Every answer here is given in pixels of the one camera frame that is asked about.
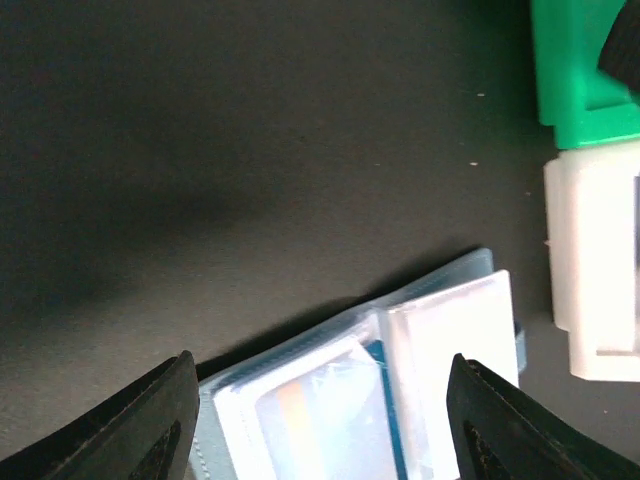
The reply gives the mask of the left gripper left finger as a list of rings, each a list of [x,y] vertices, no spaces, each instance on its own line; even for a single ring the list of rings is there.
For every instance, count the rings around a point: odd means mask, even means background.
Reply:
[[[84,415],[1,461],[3,479],[182,479],[199,411],[183,351]]]

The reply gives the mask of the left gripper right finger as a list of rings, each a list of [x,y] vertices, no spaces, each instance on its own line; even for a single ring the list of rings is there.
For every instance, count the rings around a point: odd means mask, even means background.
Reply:
[[[461,354],[452,360],[446,403],[463,480],[639,477],[638,464],[570,427]]]

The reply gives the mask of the light blue card holder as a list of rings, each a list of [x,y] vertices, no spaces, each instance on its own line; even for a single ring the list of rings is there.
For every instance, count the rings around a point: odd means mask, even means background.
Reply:
[[[199,385],[197,479],[456,479],[453,358],[525,369],[509,274],[479,248]]]

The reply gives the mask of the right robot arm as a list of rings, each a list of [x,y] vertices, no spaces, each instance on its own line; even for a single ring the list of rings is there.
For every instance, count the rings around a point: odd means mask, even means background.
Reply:
[[[639,1],[622,5],[598,58],[598,69],[639,94]]]

